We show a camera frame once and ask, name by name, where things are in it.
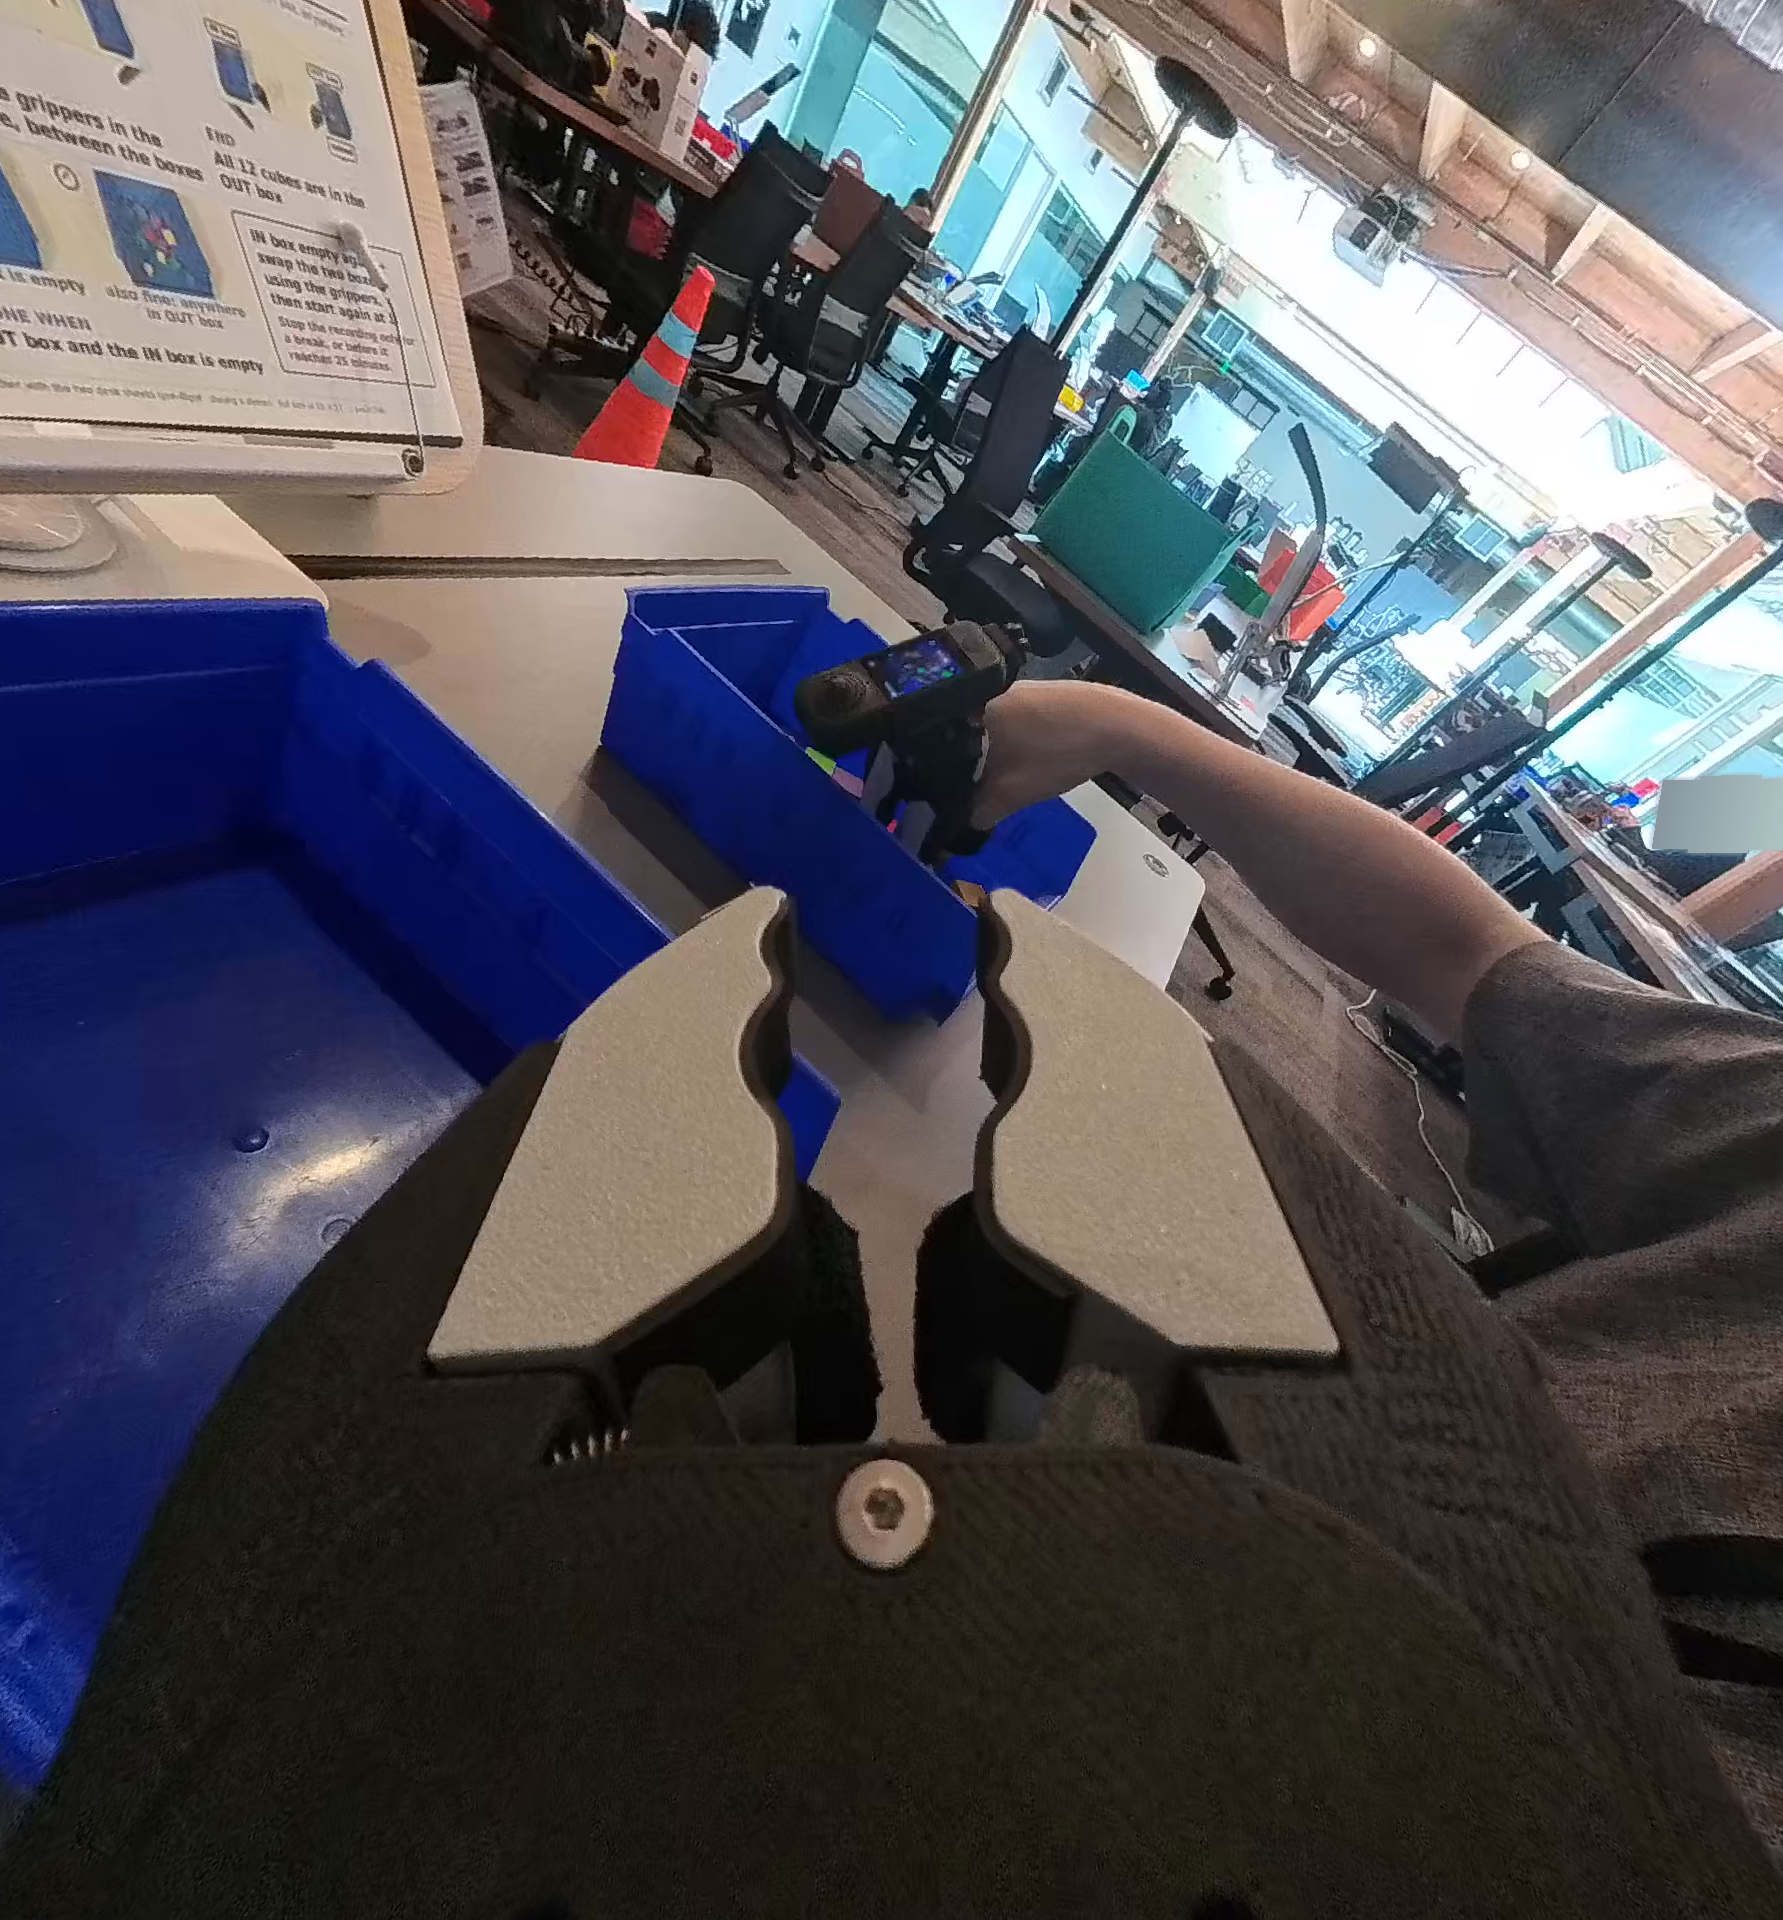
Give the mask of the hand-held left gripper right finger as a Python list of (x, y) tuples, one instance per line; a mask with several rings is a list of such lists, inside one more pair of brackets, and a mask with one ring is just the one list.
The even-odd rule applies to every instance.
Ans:
[(1073, 1378), (1137, 1439), (1195, 1378), (1342, 1369), (1342, 1330), (1215, 1049), (1137, 971), (1020, 893), (978, 908), (971, 1184), (915, 1257), (920, 1413), (949, 1444), (1044, 1430)]

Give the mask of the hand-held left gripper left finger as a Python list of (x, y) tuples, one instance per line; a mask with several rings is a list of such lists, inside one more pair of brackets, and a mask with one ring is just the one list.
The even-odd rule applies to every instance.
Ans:
[(850, 1444), (879, 1413), (857, 1240), (808, 1193), (782, 1112), (796, 930), (755, 888), (569, 1025), (470, 1240), (430, 1369), (564, 1376), (615, 1439), (654, 1378), (737, 1437)]

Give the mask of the blue plastic bin with cubes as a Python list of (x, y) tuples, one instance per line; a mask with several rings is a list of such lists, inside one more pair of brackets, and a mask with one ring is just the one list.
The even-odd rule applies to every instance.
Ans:
[(0, 1771), (253, 1341), (667, 933), (314, 603), (0, 606)]

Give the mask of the person's right forearm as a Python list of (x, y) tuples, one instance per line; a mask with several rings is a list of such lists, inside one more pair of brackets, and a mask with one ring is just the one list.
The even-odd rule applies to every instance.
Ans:
[(1256, 900), (1332, 969), (1446, 1034), (1505, 959), (1546, 945), (1427, 835), (1169, 708), (1078, 688), (1083, 774), (1183, 816)]

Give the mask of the person's right hand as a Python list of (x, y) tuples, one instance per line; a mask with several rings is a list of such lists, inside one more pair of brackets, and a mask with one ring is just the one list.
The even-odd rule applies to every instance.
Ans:
[(1000, 822), (1118, 771), (1120, 694), (1086, 682), (1023, 681), (981, 716), (983, 749), (969, 822)]

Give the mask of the black office chair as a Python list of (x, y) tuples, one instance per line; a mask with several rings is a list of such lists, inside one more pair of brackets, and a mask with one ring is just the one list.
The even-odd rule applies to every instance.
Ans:
[(903, 569), (949, 620), (1006, 628), (1034, 660), (1054, 660), (1076, 637), (1059, 598), (1005, 554), (1015, 518), (1052, 440), (1069, 362), (1020, 333), (978, 370), (966, 399), (983, 399), (981, 433), (961, 484), (915, 528)]

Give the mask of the green mat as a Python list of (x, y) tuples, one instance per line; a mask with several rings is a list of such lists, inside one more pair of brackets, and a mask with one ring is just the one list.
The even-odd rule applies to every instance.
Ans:
[(1224, 521), (1100, 437), (1032, 526), (1035, 545), (1135, 635), (1162, 635), (1239, 550)]

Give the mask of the orange traffic cone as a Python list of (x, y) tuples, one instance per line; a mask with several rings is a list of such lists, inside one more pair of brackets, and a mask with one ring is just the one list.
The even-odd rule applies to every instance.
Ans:
[(572, 443), (572, 462), (643, 470), (662, 465), (715, 291), (716, 277), (708, 263), (687, 267), (672, 308)]

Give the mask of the black floor lamp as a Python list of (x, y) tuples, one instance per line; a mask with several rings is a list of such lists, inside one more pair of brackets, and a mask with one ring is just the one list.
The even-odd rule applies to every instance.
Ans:
[(1086, 323), (1086, 318), (1096, 308), (1096, 301), (1107, 289), (1112, 272), (1115, 272), (1125, 253), (1125, 245), (1144, 221), (1154, 199), (1166, 180), (1166, 170), (1178, 155), (1183, 141), (1193, 131), (1205, 131), (1212, 140), (1229, 143), (1239, 131), (1239, 121), (1234, 111), (1229, 107), (1227, 99), (1193, 65), (1171, 55), (1159, 57), (1154, 63), (1154, 79), (1159, 84), (1169, 104), (1162, 140), (1156, 146), (1144, 174), (1137, 175), (1134, 196), (1127, 202), (1117, 228), (1112, 230), (1103, 252), (1098, 253), (1093, 267), (1079, 282), (1079, 291), (1071, 297), (1064, 318), (1052, 333), (1052, 352), (1061, 355), (1071, 353), (1079, 325)]

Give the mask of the white cardboard box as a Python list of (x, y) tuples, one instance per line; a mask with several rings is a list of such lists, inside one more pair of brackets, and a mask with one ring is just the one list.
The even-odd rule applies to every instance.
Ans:
[(716, 46), (716, 11), (708, 2), (667, 4), (654, 14), (621, 4), (596, 99), (647, 146), (682, 162)]

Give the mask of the printed paper sheet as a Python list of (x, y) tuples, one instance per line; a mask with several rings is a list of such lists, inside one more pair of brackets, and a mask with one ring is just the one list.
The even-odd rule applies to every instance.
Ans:
[(460, 296), (477, 297), (516, 274), (487, 123), (467, 82), (423, 85), (419, 94)]

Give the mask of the white clip bar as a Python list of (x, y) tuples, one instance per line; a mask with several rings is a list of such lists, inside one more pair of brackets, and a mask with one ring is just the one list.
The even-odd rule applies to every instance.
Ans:
[(426, 479), (418, 443), (0, 420), (0, 494), (369, 496)]

